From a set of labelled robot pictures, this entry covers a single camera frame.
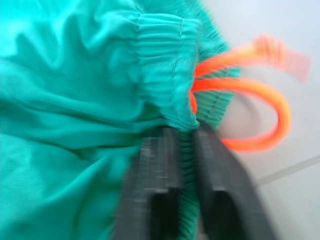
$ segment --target white surface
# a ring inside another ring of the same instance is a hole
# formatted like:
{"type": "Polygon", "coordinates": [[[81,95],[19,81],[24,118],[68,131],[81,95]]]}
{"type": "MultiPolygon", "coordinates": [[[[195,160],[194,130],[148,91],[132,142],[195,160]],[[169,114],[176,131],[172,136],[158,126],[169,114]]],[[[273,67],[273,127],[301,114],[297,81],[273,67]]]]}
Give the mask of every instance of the white surface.
{"type": "MultiPolygon", "coordinates": [[[[271,151],[238,154],[252,174],[281,240],[320,239],[320,1],[204,0],[232,46],[260,34],[284,41],[312,58],[306,83],[268,67],[242,71],[243,77],[278,89],[291,108],[288,137],[271,151]]],[[[262,103],[236,96],[219,128],[223,137],[242,138],[273,126],[276,116],[262,103]]]]}

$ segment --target teal fabric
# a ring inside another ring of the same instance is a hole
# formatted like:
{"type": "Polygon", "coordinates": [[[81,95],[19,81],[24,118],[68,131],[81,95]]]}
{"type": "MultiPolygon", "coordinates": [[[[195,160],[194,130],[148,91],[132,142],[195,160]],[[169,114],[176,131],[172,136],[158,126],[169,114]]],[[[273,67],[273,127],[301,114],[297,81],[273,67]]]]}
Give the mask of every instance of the teal fabric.
{"type": "MultiPolygon", "coordinates": [[[[188,91],[197,62],[228,49],[201,4],[2,0],[0,18],[1,239],[110,239],[141,135],[163,125],[181,130],[179,238],[193,239],[188,91]]],[[[196,97],[216,128],[232,95],[196,97]]]]}

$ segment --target ribbed fabric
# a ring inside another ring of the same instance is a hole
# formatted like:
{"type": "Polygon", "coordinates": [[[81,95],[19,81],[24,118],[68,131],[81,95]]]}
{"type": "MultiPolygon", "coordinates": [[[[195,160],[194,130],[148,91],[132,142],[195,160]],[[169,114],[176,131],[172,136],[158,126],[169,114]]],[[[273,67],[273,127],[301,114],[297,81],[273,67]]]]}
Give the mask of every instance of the ribbed fabric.
{"type": "Polygon", "coordinates": [[[196,128],[188,92],[193,84],[201,22],[144,14],[137,25],[138,65],[143,69],[140,94],[159,108],[167,125],[183,131],[196,128]]]}
{"type": "MultiPolygon", "coordinates": [[[[228,51],[230,48],[225,39],[220,35],[219,30],[214,25],[213,20],[197,0],[189,0],[193,7],[196,19],[202,23],[202,34],[199,45],[198,61],[202,62],[212,56],[228,51]]],[[[226,69],[213,74],[208,74],[203,78],[215,77],[238,77],[240,70],[238,68],[226,69]]],[[[206,122],[212,128],[216,129],[225,115],[226,109],[233,98],[231,92],[197,92],[195,94],[197,101],[196,117],[202,122],[206,122]]]]}

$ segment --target gathered fabric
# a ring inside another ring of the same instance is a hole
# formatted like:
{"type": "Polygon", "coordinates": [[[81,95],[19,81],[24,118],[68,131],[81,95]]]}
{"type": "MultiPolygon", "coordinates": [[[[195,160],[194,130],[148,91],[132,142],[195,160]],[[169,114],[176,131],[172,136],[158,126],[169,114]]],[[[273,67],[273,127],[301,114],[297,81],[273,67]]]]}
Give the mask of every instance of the gathered fabric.
{"type": "MultiPolygon", "coordinates": [[[[228,45],[197,0],[4,0],[0,3],[0,235],[111,239],[124,175],[144,132],[184,142],[217,128],[229,92],[189,92],[196,65],[228,45]]],[[[210,77],[236,77],[237,69],[210,77]]],[[[183,148],[179,239],[199,205],[183,148]]]]}

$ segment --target orange drawstring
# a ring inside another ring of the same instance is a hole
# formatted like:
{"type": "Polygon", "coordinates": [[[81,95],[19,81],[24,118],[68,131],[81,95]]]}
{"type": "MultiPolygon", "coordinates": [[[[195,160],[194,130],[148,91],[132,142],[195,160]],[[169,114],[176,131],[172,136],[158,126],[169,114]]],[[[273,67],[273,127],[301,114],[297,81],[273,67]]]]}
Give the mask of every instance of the orange drawstring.
{"type": "Polygon", "coordinates": [[[234,77],[197,78],[225,68],[246,67],[263,63],[292,73],[302,80],[306,78],[310,65],[308,58],[289,51],[284,44],[276,39],[261,36],[250,45],[214,56],[198,64],[195,68],[196,80],[189,93],[193,113],[197,112],[197,102],[193,92],[212,90],[253,95],[264,100],[277,113],[277,125],[270,133],[254,138],[222,139],[222,142],[230,149],[241,152],[256,152],[276,146],[284,139],[290,129],[289,105],[277,90],[258,81],[234,77]],[[300,71],[296,70],[297,65],[299,65],[300,71]]]}

